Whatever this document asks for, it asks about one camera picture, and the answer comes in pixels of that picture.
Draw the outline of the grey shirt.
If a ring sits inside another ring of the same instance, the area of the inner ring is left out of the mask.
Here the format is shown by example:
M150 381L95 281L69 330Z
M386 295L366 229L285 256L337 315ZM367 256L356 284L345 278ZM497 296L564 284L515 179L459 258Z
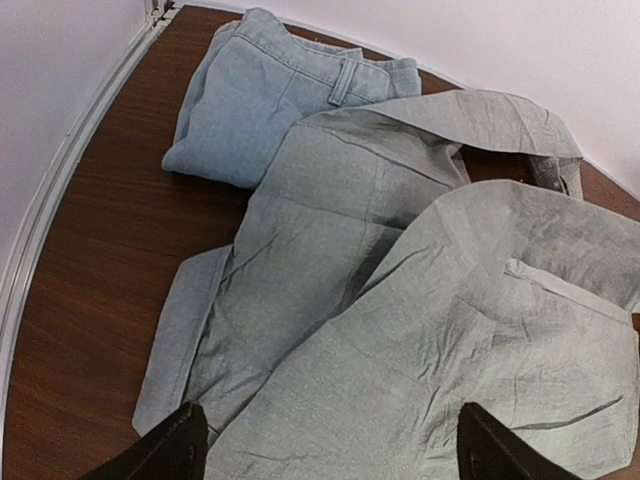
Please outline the grey shirt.
M461 149L556 173L534 103L452 90L297 122L233 242L185 261L133 414L205 412L209 479L454 479L480 404L584 479L639 427L639 225L567 183L471 182Z

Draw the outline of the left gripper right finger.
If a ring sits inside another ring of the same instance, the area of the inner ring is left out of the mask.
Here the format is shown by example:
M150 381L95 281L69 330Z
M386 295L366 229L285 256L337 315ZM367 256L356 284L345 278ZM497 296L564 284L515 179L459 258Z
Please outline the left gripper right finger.
M458 416L457 463L462 480L570 478L475 402Z

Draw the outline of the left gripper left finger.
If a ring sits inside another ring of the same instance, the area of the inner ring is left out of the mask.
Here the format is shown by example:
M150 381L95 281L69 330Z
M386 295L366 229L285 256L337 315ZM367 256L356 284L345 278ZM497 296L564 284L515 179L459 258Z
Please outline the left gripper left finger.
M200 405L185 403L85 480L203 479L208 428Z

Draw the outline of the light blue denim skirt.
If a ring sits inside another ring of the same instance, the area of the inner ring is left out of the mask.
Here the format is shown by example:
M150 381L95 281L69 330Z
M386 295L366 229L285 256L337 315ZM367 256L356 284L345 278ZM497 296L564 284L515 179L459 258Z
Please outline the light blue denim skirt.
M168 172L254 189L297 121L342 107L414 97L415 60L373 61L291 34L253 8L220 27L180 108Z

